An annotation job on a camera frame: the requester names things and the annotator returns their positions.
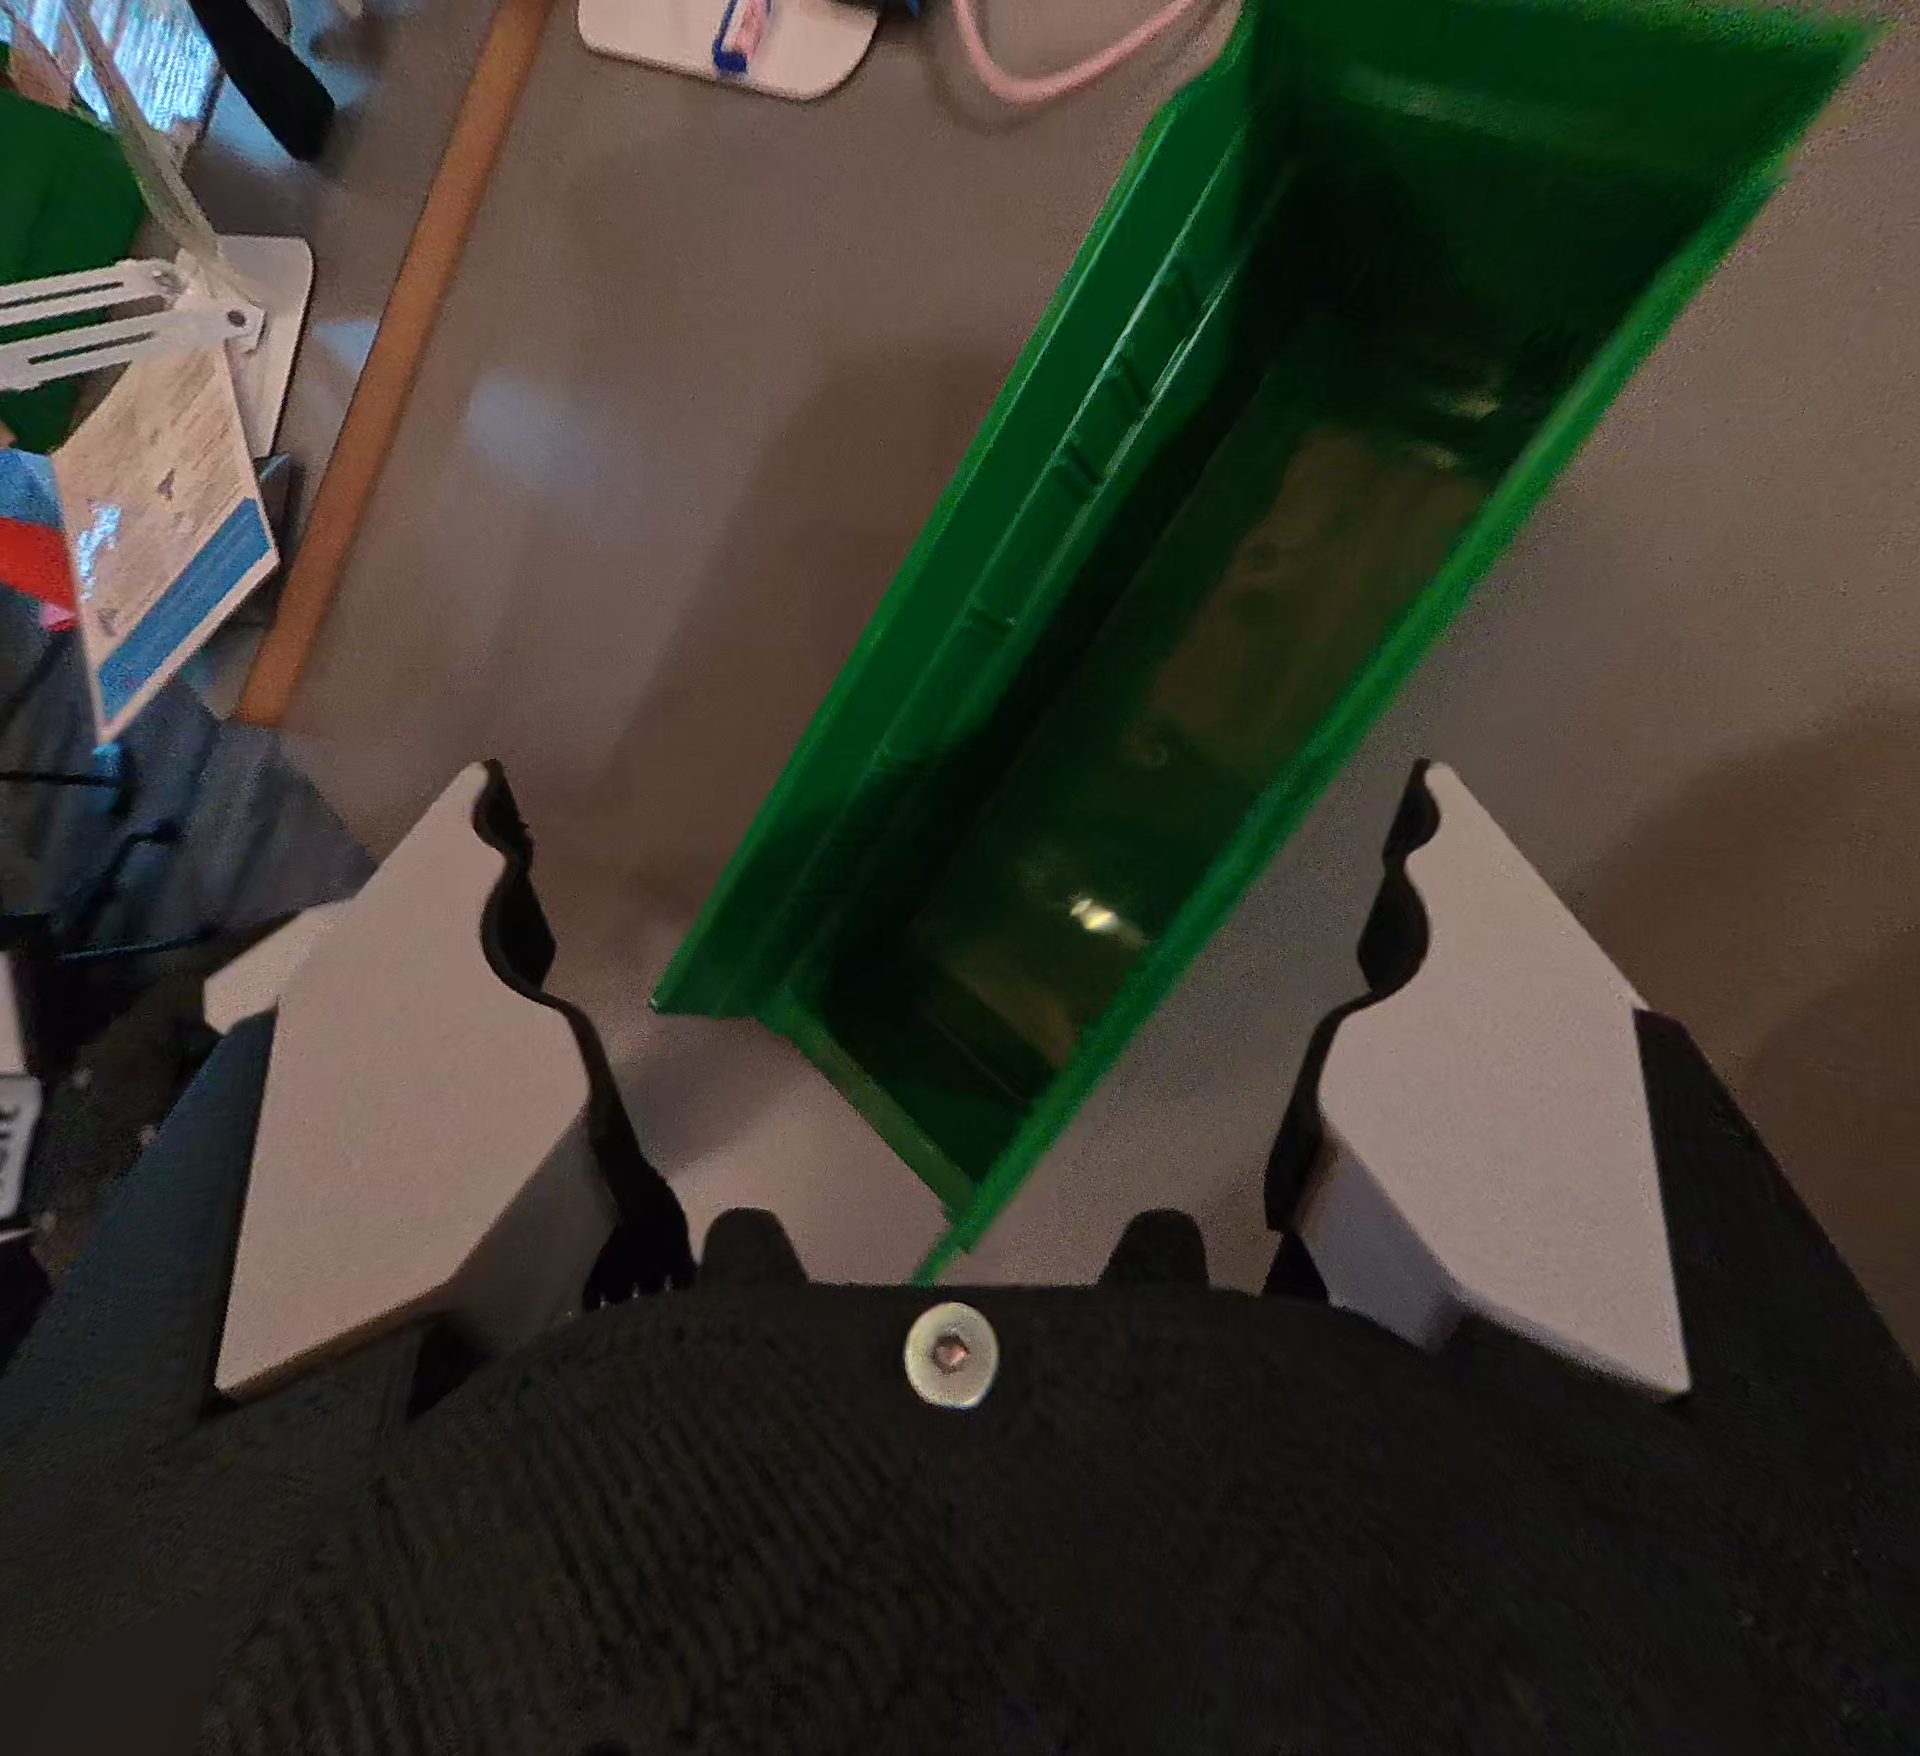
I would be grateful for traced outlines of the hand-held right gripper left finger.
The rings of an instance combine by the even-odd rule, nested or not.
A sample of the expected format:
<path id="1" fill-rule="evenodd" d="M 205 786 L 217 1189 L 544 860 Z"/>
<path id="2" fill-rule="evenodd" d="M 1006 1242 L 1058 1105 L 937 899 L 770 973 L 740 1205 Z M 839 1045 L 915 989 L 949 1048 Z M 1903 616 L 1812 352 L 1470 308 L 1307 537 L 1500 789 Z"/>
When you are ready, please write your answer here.
<path id="1" fill-rule="evenodd" d="M 289 980 L 212 1384 L 260 1400 L 403 1331 L 491 1361 L 693 1288 L 691 1225 L 556 937 L 503 768 L 464 768 Z"/>

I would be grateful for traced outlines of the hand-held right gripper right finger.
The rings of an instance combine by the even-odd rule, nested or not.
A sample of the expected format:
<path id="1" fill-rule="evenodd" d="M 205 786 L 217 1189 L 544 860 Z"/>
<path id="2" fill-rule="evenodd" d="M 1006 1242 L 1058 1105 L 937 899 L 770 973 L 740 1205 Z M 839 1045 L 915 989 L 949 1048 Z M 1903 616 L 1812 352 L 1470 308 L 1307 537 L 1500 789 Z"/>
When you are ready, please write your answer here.
<path id="1" fill-rule="evenodd" d="M 1271 1283 L 1687 1395 L 1644 1002 L 1450 766 L 1404 784 L 1357 963 L 1271 1146 Z"/>

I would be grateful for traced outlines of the green plastic bin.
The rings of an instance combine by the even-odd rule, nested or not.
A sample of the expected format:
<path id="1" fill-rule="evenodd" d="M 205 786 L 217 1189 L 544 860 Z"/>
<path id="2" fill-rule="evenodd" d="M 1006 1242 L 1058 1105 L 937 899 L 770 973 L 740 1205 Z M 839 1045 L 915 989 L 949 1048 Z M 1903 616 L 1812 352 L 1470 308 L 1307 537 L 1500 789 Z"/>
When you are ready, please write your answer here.
<path id="1" fill-rule="evenodd" d="M 940 1205 L 1044 1162 L 1887 23 L 1239 0 L 651 993 Z"/>

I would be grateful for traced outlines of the dark green object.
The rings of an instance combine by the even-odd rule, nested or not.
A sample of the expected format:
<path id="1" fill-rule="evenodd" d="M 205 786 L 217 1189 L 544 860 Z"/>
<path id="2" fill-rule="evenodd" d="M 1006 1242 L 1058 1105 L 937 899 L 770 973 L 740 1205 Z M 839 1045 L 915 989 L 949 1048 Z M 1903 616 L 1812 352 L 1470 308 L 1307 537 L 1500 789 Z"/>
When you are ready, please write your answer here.
<path id="1" fill-rule="evenodd" d="M 114 132 L 2 91 L 2 283 L 133 253 L 146 203 Z"/>

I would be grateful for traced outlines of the white stand base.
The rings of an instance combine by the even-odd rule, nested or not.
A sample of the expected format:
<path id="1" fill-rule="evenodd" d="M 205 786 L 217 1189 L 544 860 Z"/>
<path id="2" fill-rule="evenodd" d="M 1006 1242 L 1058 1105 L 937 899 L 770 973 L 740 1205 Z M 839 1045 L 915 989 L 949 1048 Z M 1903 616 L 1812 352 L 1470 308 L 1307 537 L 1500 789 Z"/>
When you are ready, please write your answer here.
<path id="1" fill-rule="evenodd" d="M 287 235 L 221 235 L 219 262 L 180 249 L 161 319 L 161 352 L 221 350 L 253 457 L 276 452 L 294 361 L 313 297 L 309 244 Z"/>

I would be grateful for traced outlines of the paper booklet blue stripe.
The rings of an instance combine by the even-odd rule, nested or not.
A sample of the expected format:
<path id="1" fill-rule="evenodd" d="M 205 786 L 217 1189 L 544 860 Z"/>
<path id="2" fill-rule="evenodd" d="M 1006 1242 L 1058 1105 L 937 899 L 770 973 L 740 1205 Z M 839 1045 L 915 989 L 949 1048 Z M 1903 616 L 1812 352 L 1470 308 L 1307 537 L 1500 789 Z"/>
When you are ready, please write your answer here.
<path id="1" fill-rule="evenodd" d="M 219 347 L 127 365 L 54 455 L 98 744 L 277 569 Z"/>

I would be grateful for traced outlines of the red fabric item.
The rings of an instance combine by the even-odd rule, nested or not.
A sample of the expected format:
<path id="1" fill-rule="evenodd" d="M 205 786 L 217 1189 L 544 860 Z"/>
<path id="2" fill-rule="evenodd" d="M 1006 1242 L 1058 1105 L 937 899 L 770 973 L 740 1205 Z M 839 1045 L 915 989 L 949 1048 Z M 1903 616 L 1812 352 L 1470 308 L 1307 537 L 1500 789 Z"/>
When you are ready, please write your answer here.
<path id="1" fill-rule="evenodd" d="M 2 585 L 37 606 L 45 629 L 77 626 L 74 569 L 61 530 L 4 517 Z"/>

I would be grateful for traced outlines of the white slotted bracket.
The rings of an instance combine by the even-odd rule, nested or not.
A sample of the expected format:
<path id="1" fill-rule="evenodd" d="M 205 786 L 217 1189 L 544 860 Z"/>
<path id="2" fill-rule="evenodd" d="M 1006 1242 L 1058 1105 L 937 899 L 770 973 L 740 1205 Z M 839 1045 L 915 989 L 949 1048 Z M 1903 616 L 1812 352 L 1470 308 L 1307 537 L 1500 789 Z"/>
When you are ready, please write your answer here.
<path id="1" fill-rule="evenodd" d="M 2 287 L 2 392 L 37 392 L 180 352 L 248 352 L 263 325 L 248 298 L 212 291 L 156 257 L 13 280 Z"/>

